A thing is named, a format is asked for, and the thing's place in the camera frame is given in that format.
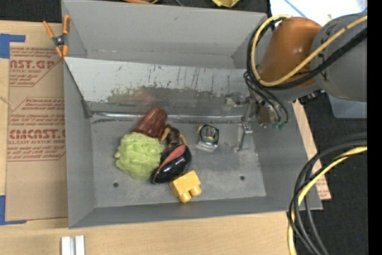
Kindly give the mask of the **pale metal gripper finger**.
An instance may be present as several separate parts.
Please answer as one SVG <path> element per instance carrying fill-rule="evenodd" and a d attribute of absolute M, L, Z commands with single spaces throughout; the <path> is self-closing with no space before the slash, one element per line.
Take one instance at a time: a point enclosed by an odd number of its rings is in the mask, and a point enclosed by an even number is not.
<path fill-rule="evenodd" d="M 239 124 L 238 127 L 238 150 L 251 147 L 253 130 L 249 124 Z"/>
<path fill-rule="evenodd" d="M 226 106 L 244 106 L 249 102 L 248 96 L 240 93 L 234 92 L 225 95 L 225 105 Z"/>

